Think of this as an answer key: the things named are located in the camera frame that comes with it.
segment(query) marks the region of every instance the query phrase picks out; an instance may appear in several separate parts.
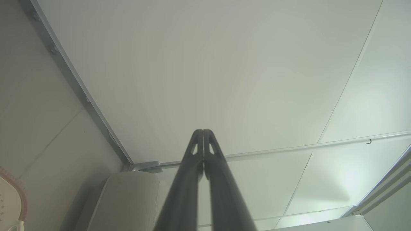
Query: white wall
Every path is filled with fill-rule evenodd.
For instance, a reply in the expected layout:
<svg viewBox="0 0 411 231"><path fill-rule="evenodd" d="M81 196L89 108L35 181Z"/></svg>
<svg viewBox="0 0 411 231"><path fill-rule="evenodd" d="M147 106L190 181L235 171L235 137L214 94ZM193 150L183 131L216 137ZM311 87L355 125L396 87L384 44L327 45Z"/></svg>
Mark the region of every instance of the white wall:
<svg viewBox="0 0 411 231"><path fill-rule="evenodd" d="M32 23L18 0L0 0L0 165L28 191L27 230L67 230L122 162Z"/></svg>
<svg viewBox="0 0 411 231"><path fill-rule="evenodd" d="M374 231L411 230L411 183L364 215Z"/></svg>

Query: metal bar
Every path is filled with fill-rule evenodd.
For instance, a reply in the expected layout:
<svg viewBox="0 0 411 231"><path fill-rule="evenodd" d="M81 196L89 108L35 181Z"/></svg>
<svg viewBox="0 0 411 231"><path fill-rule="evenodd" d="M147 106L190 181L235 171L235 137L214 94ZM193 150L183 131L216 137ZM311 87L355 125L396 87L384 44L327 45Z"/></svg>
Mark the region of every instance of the metal bar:
<svg viewBox="0 0 411 231"><path fill-rule="evenodd" d="M405 185L411 183L411 173L407 173L403 177L401 177L398 182L395 182L395 184L391 185L386 191L384 191L382 194L378 195L376 199L371 201L369 204L367 204L364 208L362 208L359 213L361 215L367 214L369 211L371 211L373 208L377 207L379 204L381 204L383 201L388 199L390 196L392 196L394 193L402 189Z"/></svg>
<svg viewBox="0 0 411 231"><path fill-rule="evenodd" d="M231 161L238 161L238 160L245 160L245 159L267 158L267 157L270 157L278 153L297 152L297 151L314 151L314 150L318 150L322 148L343 146L343 145L348 145L348 144L369 143L370 140L373 143L373 142L400 140L400 139L411 139L411 131L407 130L407 131L402 131L402 132L380 134L380 135L375 135L375 136L366 136L366 137L347 139L347 140L342 140L342 141L317 143L317 144L297 146L297 147L292 147L292 148L278 148L278 149L258 151L258 152L238 153L238 154L225 155L224 157L227 162L231 162ZM177 168L179 167L180 163L181 161L166 162L166 163L160 164L159 166L149 168L149 169Z"/></svg>
<svg viewBox="0 0 411 231"><path fill-rule="evenodd" d="M386 190L393 184L397 183L401 177L411 171L411 150L402 158L378 183L378 185L357 205L347 211L342 217L347 217L354 214L359 214L359 211L369 204L378 196L385 193Z"/></svg>
<svg viewBox="0 0 411 231"><path fill-rule="evenodd" d="M142 169L149 169L152 167L157 167L160 165L160 162L158 161L151 161L151 162L144 162L144 163L139 163L139 164L131 164L129 167L129 171L140 171Z"/></svg>

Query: screw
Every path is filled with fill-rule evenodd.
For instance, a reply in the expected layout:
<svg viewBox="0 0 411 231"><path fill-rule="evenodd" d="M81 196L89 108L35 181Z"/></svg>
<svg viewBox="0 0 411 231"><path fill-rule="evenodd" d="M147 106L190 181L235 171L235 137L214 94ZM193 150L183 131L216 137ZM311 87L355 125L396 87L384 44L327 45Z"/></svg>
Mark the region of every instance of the screw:
<svg viewBox="0 0 411 231"><path fill-rule="evenodd" d="M39 14L37 13L37 11L33 10L33 12L31 13L31 16L33 17L34 20L36 20L37 22L40 22L42 19L40 18Z"/></svg>

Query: ceiling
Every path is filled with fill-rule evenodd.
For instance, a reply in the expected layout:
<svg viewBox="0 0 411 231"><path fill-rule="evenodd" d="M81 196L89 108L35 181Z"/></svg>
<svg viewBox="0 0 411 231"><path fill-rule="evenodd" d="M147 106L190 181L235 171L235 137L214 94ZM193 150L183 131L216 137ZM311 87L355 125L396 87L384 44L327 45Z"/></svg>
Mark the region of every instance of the ceiling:
<svg viewBox="0 0 411 231"><path fill-rule="evenodd" d="M407 0L33 3L135 163L181 160L198 128L213 130L225 155L411 130ZM338 218L410 144L280 153L230 168L267 230ZM173 171L159 176L171 183ZM200 187L206 226L208 185Z"/></svg>

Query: metal bracket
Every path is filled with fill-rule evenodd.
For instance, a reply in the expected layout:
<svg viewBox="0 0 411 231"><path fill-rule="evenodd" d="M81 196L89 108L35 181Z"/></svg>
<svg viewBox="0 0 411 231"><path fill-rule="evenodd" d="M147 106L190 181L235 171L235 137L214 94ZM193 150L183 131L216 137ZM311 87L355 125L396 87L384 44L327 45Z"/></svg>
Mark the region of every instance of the metal bracket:
<svg viewBox="0 0 411 231"><path fill-rule="evenodd" d="M132 164L130 165L129 171L132 171L132 172L144 171L144 172L150 172L150 173L161 173L163 169L158 166L160 166L160 162L158 161Z"/></svg>
<svg viewBox="0 0 411 231"><path fill-rule="evenodd" d="M39 14L37 13L37 11L33 10L31 12L31 16L33 17L34 20L36 20L37 22L41 22L42 20L40 19Z"/></svg>
<svg viewBox="0 0 411 231"><path fill-rule="evenodd" d="M57 46L56 46L55 44L51 44L51 45L50 45L50 51L51 51L54 55L57 55L57 53L58 53L58 48L57 48Z"/></svg>

